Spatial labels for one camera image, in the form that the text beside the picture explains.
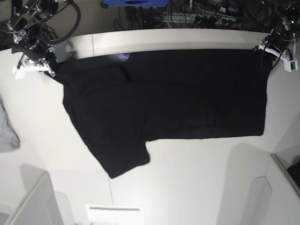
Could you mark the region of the black T-shirt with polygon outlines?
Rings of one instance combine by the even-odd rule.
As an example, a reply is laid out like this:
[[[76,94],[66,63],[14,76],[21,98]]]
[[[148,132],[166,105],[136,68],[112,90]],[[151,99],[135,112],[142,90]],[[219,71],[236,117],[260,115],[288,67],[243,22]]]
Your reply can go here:
[[[267,82],[261,52],[133,52],[59,63],[70,120],[110,178],[150,162],[146,142],[261,136]]]

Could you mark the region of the grey cloth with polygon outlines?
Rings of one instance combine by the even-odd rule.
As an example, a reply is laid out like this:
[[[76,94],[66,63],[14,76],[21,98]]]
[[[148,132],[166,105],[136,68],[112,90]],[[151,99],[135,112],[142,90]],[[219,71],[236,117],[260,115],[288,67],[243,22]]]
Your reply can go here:
[[[0,152],[14,151],[20,147],[20,140],[14,131],[2,98],[0,98]]]

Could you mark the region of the blue box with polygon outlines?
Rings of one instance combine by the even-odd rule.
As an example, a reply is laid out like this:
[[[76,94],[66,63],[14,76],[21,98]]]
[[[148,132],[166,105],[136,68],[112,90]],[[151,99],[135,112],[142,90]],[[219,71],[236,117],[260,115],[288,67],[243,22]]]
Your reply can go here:
[[[165,7],[169,0],[105,0],[104,3],[111,7]]]

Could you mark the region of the white bin left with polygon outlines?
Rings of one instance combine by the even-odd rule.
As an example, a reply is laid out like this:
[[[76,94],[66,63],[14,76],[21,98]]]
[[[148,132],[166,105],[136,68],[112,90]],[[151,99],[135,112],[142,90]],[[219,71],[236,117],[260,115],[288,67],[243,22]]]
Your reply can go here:
[[[6,225],[62,225],[50,175],[44,172],[5,221]]]

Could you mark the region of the white bin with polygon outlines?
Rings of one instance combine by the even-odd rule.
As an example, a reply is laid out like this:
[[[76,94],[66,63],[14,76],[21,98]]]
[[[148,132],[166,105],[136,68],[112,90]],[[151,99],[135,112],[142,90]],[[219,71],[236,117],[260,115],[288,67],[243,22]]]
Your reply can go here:
[[[6,225],[62,225],[50,175],[44,172],[5,221]]]
[[[300,223],[300,189],[276,155],[270,155],[266,174],[253,180],[245,212],[245,225]]]

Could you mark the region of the white bin right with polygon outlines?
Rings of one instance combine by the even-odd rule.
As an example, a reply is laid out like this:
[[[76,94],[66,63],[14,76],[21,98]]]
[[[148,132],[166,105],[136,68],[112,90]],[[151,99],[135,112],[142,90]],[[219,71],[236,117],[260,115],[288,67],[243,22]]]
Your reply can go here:
[[[300,223],[300,189],[276,155],[270,155],[266,174],[253,180],[245,212],[245,225]]]

